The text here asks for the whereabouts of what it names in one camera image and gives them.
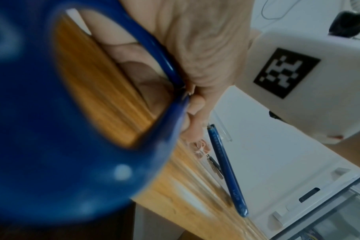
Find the blue pen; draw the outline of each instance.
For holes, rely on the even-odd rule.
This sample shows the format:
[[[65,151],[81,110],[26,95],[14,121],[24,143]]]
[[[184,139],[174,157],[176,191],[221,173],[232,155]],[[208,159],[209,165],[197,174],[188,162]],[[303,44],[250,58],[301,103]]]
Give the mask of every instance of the blue pen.
[[[246,202],[244,201],[238,181],[233,172],[233,168],[231,167],[224,145],[222,144],[220,135],[218,134],[217,128],[214,124],[208,125],[208,133],[235,209],[239,215],[247,217],[248,209]]]

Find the wooden table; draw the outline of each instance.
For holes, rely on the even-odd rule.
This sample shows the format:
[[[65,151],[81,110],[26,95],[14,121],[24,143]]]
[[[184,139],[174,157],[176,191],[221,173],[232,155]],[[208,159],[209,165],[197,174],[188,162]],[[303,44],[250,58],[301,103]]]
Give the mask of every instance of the wooden table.
[[[154,121],[141,96],[94,40],[69,18],[55,34],[59,71],[80,108],[110,141],[131,145]],[[179,141],[165,168],[135,202],[204,240],[266,237]]]

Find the hand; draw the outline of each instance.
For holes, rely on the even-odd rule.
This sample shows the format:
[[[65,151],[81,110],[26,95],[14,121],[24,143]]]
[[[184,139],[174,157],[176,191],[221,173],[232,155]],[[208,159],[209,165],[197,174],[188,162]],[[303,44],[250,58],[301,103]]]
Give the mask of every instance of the hand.
[[[182,138],[203,136],[211,110],[245,64],[253,0],[120,0],[126,11],[162,43],[185,73],[190,97]],[[159,115],[173,99],[172,84],[158,63],[118,24],[80,10],[105,51]]]

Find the cable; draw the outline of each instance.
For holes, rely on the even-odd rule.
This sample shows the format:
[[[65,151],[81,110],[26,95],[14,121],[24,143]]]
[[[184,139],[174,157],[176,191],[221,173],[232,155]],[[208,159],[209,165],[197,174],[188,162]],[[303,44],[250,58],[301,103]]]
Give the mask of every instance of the cable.
[[[297,0],[286,12],[285,14],[283,14],[283,16],[281,17],[274,17],[274,18],[269,18],[269,17],[266,17],[264,14],[263,14],[263,11],[264,11],[264,8],[266,6],[266,4],[268,3],[269,0],[266,0],[266,2],[263,4],[263,7],[262,7],[262,10],[260,11],[260,15],[262,15],[262,18],[266,19],[266,20],[280,20],[282,19],[283,17],[285,17],[289,11],[292,10],[292,8],[294,8],[294,6],[296,6],[299,2],[301,2],[302,0]]]

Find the skin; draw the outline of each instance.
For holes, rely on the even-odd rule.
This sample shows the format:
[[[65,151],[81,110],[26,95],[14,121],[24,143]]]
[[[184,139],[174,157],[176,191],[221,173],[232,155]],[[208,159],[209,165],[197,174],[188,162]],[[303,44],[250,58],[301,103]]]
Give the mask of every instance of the skin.
[[[192,93],[182,138],[202,138],[211,110],[241,74],[249,44],[253,0],[120,0],[129,15],[177,61]],[[151,55],[123,28],[80,10],[95,39],[159,115],[173,99],[172,85]]]

